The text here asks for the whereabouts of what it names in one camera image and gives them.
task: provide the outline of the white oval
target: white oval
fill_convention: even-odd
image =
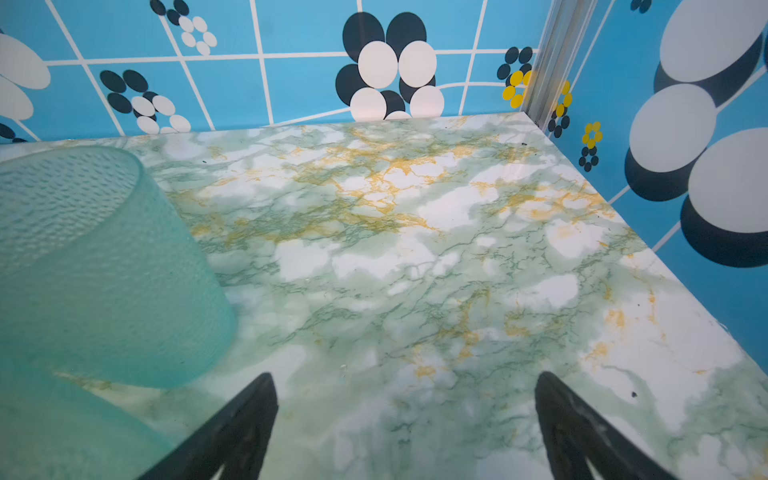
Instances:
[[[190,32],[186,31],[181,34],[181,41],[184,42],[184,44],[187,47],[192,48],[197,44],[197,42],[194,39],[194,35],[192,35]]]
[[[400,53],[400,78],[415,88],[428,84],[437,71],[437,55],[425,41],[407,44]]]
[[[170,101],[170,98],[163,95],[155,95],[152,98],[152,106],[155,110],[168,117],[176,113],[176,105]]]
[[[386,115],[386,100],[373,88],[365,87],[356,91],[349,107],[356,121],[384,120]]]
[[[209,46],[209,47],[215,47],[219,44],[219,41],[216,39],[216,35],[210,33],[209,31],[206,31],[203,33],[203,41]]]
[[[371,41],[363,47],[357,65],[360,77],[369,87],[386,88],[397,76],[397,55],[383,41]]]
[[[743,130],[701,154],[688,180],[696,212],[715,227],[768,231],[768,128]]]
[[[439,117],[445,108],[445,99],[439,88],[427,85],[417,90],[411,97],[411,116]]]
[[[200,52],[200,55],[210,55],[210,47],[204,41],[197,43],[197,51]]]
[[[175,128],[176,131],[180,132],[188,132],[192,130],[192,125],[190,125],[190,122],[182,117],[181,115],[173,115],[170,117],[170,125],[171,127]]]
[[[0,34],[0,75],[22,87],[39,90],[51,83],[51,72],[31,48]]]
[[[192,24],[200,33],[205,33],[208,31],[208,24],[203,20],[203,17],[195,17],[192,18]]]
[[[194,30],[194,24],[188,17],[179,17],[179,26],[182,27],[184,31]]]
[[[683,0],[661,37],[661,66],[677,81],[709,78],[744,55],[767,22],[767,0]]]
[[[154,115],[154,106],[152,105],[152,102],[144,97],[133,97],[131,99],[131,106],[135,111],[142,115],[146,115],[147,117]]]
[[[138,125],[141,131],[145,134],[154,135],[160,133],[160,125],[149,117],[136,118],[136,125]]]
[[[715,104],[704,89],[691,84],[667,87],[635,115],[629,133],[632,156],[652,172],[677,170],[707,147],[716,122]]]
[[[34,111],[27,94],[12,81],[0,77],[0,115],[12,120],[26,120]]]
[[[411,116],[402,110],[395,110],[387,115],[384,120],[405,120],[406,118],[411,118]]]

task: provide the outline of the blue wall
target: blue wall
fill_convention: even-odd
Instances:
[[[535,61],[550,7],[549,0],[0,2],[0,46],[12,44],[0,48],[5,73],[10,69],[14,77],[13,71],[31,66],[50,75],[48,82],[38,76],[37,84],[9,78],[9,85],[0,78],[0,91],[11,99],[0,101],[6,126],[0,142],[353,121],[355,105],[350,111],[343,91],[349,102],[365,85],[339,72],[358,67],[349,52],[361,38],[391,45],[425,38],[436,66],[434,81],[414,85],[434,89],[419,96],[423,115],[513,111],[502,98],[507,76],[500,79],[498,69],[512,47],[529,47],[534,57],[528,63]],[[359,8],[370,15],[358,14]],[[414,15],[397,18],[403,12]],[[386,114],[399,108],[411,114],[397,61],[377,55],[359,68],[390,68],[393,80],[376,88],[392,91]],[[425,63],[418,55],[415,60]],[[513,61],[511,73],[522,66]],[[165,103],[155,104],[156,94]],[[142,96],[147,101],[131,103]],[[361,100],[360,115],[376,118],[383,97],[372,93],[368,104]],[[19,107],[26,101],[31,113]]]
[[[768,130],[754,130],[768,127],[768,2],[721,2],[726,11],[715,12],[718,18],[698,12],[694,19],[695,4],[713,3],[600,0],[564,86],[572,95],[564,115],[570,124],[550,135],[603,197],[618,197],[619,214],[768,370]],[[683,48],[686,41],[696,48]],[[709,63],[697,63],[699,56]],[[677,81],[665,79],[660,65],[687,85],[672,85]],[[686,90],[704,101],[651,115],[660,128],[639,115],[646,106],[657,108],[660,95],[668,94],[669,104]],[[557,127],[563,118],[555,117]],[[581,159],[584,136],[595,137],[586,133],[594,122],[603,137],[593,166],[590,152]],[[631,132],[643,140],[631,145]],[[739,132],[744,137],[730,137]],[[730,148],[714,148],[724,139],[720,146]],[[697,142],[690,157],[666,157]],[[628,151],[642,158],[633,163]]]

